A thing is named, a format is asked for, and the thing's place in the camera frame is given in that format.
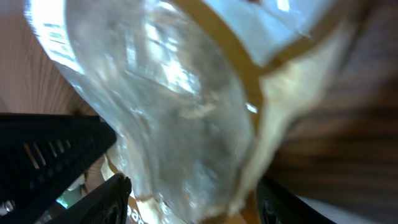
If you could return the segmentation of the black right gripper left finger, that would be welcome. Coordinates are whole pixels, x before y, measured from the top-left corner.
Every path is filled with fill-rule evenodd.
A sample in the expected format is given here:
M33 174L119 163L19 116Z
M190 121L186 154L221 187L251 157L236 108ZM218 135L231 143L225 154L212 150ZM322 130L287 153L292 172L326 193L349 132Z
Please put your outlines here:
M49 224L126 224L130 178L115 174Z

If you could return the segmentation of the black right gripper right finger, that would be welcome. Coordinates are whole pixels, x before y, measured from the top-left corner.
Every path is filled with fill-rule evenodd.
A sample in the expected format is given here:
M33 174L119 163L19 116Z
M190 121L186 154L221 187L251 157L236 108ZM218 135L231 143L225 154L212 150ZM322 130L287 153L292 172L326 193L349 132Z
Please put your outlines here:
M256 198L261 224L335 224L266 176L257 185Z

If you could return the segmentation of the brown snack bag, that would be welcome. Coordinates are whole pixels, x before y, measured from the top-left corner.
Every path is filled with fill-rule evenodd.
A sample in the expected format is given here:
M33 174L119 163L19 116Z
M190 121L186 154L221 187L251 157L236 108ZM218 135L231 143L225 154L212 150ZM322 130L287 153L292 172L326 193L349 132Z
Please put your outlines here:
M323 96L346 1L35 0L25 18L117 132L146 223L219 223L244 207L289 125Z

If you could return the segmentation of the green lid jar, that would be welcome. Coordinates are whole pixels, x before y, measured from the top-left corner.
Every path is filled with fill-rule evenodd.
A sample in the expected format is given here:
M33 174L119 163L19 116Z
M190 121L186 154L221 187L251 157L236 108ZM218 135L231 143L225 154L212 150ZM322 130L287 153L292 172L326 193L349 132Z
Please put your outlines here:
M56 202L68 209L81 200L82 197L83 196L79 187L74 190L66 189L66 191L64 191L64 193L56 199Z

